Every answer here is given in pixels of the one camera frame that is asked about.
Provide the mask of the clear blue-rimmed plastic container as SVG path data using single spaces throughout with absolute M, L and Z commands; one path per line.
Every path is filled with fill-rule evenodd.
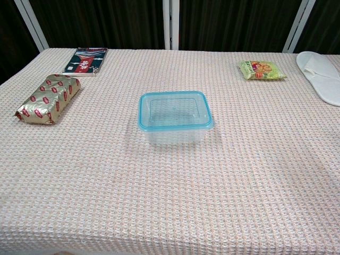
M 144 132 L 209 130 L 214 120 L 200 91 L 150 92 L 140 97 L 138 126 Z

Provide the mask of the red black snack packet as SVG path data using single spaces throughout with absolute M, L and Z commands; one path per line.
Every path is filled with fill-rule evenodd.
M 95 76 L 101 68 L 106 53 L 107 48 L 78 48 L 62 74 L 70 77 Z

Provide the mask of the green snack packet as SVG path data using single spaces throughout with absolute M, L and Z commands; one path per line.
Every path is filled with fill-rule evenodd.
M 287 76 L 274 62 L 242 61 L 239 69 L 246 80 L 282 80 Z

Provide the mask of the dark pleated curtain panel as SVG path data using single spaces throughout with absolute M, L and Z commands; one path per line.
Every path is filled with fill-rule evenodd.
M 180 0 L 179 49 L 281 52 L 302 0 Z
M 29 0 L 51 48 L 165 49 L 162 0 Z
M 0 0 L 0 85 L 39 54 L 14 0 Z
M 340 55 L 340 0 L 316 0 L 294 52 Z

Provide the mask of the gold red wrapped package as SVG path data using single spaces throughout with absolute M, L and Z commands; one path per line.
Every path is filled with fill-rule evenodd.
M 14 116 L 26 123 L 53 125 L 80 89 L 79 79 L 61 74 L 49 75 Z

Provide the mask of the white slipper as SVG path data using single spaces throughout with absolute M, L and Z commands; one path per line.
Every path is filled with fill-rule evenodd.
M 296 56 L 296 63 L 317 95 L 326 103 L 340 107 L 340 75 L 332 62 L 325 55 L 304 51 Z

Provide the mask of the white metal frame post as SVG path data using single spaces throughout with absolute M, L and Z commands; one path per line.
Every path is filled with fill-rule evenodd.
M 302 0 L 286 38 L 282 53 L 293 53 L 307 23 L 316 0 Z
M 14 0 L 39 52 L 49 48 L 49 44 L 33 11 L 29 0 Z
M 166 50 L 179 50 L 180 0 L 162 0 Z

